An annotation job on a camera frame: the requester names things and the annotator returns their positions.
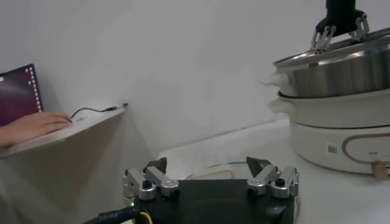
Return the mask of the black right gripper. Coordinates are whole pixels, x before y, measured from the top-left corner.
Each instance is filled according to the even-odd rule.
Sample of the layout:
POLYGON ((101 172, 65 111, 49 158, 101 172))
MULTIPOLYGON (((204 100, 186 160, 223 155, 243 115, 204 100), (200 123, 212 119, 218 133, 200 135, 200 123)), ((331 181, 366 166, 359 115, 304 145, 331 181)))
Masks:
POLYGON ((349 33, 353 40, 363 41, 370 28, 367 15, 356 9, 356 0, 326 0, 327 13, 317 25, 311 40, 311 51, 325 52, 334 35, 349 33))

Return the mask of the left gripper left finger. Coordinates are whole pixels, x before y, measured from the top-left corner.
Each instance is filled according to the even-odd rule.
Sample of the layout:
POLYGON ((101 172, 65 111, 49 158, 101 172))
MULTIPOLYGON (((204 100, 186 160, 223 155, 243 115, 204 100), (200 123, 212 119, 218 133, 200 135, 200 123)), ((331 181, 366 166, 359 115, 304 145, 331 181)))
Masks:
POLYGON ((166 176, 167 165, 167 158, 162 157, 149 161, 142 170, 126 169, 122 176, 123 197, 153 200, 158 192, 162 197, 176 197, 180 192, 179 182, 166 176))

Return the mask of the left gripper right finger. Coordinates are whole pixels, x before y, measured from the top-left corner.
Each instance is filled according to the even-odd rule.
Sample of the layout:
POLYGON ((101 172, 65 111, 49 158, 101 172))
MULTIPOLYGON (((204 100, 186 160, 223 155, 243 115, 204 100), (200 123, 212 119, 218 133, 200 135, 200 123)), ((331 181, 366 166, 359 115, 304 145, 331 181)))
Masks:
POLYGON ((274 198, 286 199, 299 196, 299 172, 295 167, 280 170, 266 159, 246 158, 252 178, 247 180, 247 193, 260 197, 267 193, 274 198))

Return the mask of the person's bare hand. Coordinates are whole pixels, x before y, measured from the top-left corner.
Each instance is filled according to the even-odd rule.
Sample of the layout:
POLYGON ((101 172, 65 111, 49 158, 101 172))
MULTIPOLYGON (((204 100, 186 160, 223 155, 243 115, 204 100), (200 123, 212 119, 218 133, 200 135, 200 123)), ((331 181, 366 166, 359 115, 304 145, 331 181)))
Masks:
POLYGON ((65 113, 39 112, 21 117, 1 127, 1 148, 9 148, 71 124, 71 118, 65 113))

